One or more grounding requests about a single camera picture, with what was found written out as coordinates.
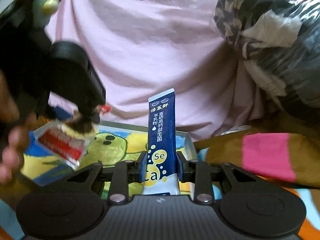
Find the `person's left hand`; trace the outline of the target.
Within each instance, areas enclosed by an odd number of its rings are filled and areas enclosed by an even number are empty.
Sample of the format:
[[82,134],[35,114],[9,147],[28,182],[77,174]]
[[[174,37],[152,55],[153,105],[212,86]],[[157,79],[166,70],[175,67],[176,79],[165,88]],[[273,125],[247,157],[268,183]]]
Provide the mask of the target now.
[[[18,107],[12,98],[7,82],[1,74],[1,121],[13,123],[20,117]],[[2,152],[1,161],[1,184],[9,183],[15,174],[24,165],[24,152],[29,146],[29,132],[33,129],[36,122],[36,115],[31,114],[24,124],[13,127],[5,135],[8,144]]]

